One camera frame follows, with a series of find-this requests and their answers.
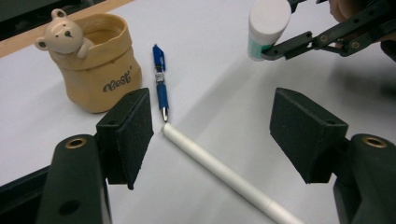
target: table surface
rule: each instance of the table surface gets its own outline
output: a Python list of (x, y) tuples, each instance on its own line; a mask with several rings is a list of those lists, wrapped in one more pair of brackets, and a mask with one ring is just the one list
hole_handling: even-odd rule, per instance
[[(110, 186), (114, 223), (273, 223), (161, 133), (151, 48), (166, 56), (170, 123), (306, 223), (337, 223), (332, 185), (306, 185), (273, 140), (276, 87), (299, 91), (349, 124), (347, 138), (371, 133), (396, 142), (396, 64), (374, 44), (342, 58), (313, 50), (253, 62), (247, 54), (248, 1), (136, 0), (123, 17), (150, 89), (154, 136), (135, 190)], [(335, 25), (328, 3), (302, 3), (281, 40)], [(0, 59), (0, 185), (50, 164), (66, 137), (95, 134), (104, 114), (71, 103), (49, 54), (35, 46)]]

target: blue pen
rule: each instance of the blue pen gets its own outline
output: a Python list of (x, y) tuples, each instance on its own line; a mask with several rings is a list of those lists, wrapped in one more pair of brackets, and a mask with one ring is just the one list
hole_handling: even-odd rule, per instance
[(166, 94), (165, 78), (163, 72), (165, 71), (165, 55), (163, 51), (154, 45), (152, 48), (152, 54), (154, 56), (155, 65), (155, 80), (157, 82), (157, 96), (161, 114), (163, 115), (163, 121), (168, 121), (168, 97)]

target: white glue stick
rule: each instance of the white glue stick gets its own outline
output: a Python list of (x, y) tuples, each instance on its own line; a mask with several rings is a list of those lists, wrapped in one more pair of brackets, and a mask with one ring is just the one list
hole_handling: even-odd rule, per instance
[(248, 17), (247, 52), (254, 61), (263, 61), (262, 50), (271, 48), (289, 24), (287, 0), (256, 0)]

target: white rod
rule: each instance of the white rod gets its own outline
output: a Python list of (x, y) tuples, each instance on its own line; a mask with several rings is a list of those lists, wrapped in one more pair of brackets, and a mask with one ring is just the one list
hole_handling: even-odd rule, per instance
[(244, 178), (210, 155), (203, 148), (199, 147), (169, 123), (166, 123), (163, 126), (163, 133), (166, 138), (180, 147), (196, 161), (201, 163), (201, 165), (226, 183), (230, 188), (234, 189), (249, 202), (253, 203), (276, 223), (303, 223), (299, 218), (295, 217), (280, 204), (256, 189)]

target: teddy bear figurine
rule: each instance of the teddy bear figurine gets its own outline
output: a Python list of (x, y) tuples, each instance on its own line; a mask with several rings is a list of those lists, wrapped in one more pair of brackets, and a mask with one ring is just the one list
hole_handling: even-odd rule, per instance
[(60, 56), (77, 53), (79, 58), (88, 55), (94, 44), (84, 37), (81, 28), (66, 17), (66, 13), (57, 8), (51, 12), (52, 21), (48, 24), (44, 36), (35, 41), (35, 46), (41, 50), (57, 52)]

